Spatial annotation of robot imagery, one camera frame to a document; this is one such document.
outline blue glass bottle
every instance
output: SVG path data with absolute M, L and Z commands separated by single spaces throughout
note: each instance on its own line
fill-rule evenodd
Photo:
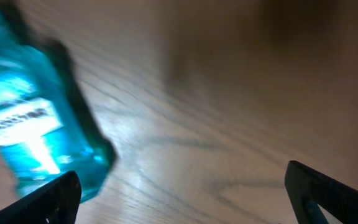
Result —
M 111 168 L 112 146 L 73 79 L 64 47 L 20 44 L 5 19 L 0 14 L 0 155 L 21 196 L 74 170 L 81 201 L 88 200 Z

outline wood grain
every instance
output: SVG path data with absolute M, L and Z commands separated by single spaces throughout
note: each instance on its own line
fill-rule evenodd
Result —
M 21 6 L 119 154 L 77 223 L 296 223 L 289 160 L 358 189 L 358 1 Z M 12 186 L 0 162 L 0 209 Z

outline white label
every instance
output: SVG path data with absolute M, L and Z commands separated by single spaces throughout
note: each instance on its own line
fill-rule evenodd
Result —
M 10 146 L 63 127 L 52 103 L 43 98 L 0 111 L 0 146 Z

